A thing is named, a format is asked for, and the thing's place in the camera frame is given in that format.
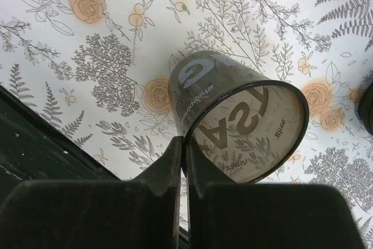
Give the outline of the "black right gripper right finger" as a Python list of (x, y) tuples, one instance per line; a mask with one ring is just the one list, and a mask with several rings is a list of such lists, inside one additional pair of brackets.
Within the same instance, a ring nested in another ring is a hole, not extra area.
[(334, 188), (236, 183), (185, 143), (191, 248), (363, 248), (346, 201)]

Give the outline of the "black plastic cup lid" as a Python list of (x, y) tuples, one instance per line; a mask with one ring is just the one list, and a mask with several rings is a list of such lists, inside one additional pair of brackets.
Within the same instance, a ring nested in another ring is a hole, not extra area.
[(372, 88), (371, 83), (366, 89), (359, 89), (357, 97), (356, 116), (363, 128), (372, 135)]

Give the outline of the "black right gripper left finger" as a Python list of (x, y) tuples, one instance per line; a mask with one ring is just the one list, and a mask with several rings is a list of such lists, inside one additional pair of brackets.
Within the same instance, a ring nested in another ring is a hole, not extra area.
[(177, 248), (182, 139), (130, 181), (30, 180), (1, 207), (2, 248)]

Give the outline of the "dark translucent printed cup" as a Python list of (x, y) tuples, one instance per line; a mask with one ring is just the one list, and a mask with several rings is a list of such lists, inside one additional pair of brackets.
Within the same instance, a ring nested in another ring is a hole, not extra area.
[(309, 106), (290, 83), (272, 80), (217, 51), (176, 63), (168, 81), (175, 126), (237, 183), (276, 171), (298, 148)]

